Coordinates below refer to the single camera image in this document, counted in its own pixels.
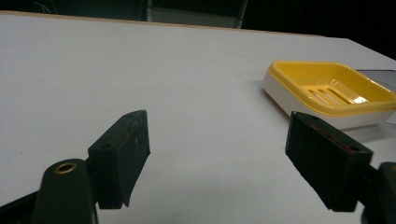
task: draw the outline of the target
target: yellow soap dish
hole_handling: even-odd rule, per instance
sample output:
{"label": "yellow soap dish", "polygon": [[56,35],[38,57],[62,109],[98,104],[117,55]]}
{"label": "yellow soap dish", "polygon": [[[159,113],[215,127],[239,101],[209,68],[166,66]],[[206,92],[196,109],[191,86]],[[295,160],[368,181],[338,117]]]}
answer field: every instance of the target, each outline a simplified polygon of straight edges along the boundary
{"label": "yellow soap dish", "polygon": [[342,63],[275,61],[265,91],[290,115],[299,111],[338,129],[376,124],[396,111],[396,94]]}

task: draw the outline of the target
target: white table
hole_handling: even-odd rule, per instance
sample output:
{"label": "white table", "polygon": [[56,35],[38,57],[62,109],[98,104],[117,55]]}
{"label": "white table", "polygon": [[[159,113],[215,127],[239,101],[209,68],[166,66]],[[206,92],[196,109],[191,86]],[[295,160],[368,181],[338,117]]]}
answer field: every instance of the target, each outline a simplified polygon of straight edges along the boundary
{"label": "white table", "polygon": [[[360,223],[328,211],[285,154],[289,118],[265,94],[275,60],[396,69],[344,38],[127,21],[0,15],[0,204],[53,163],[147,109],[151,154],[131,206],[100,223]],[[396,161],[390,124],[346,131]]]}

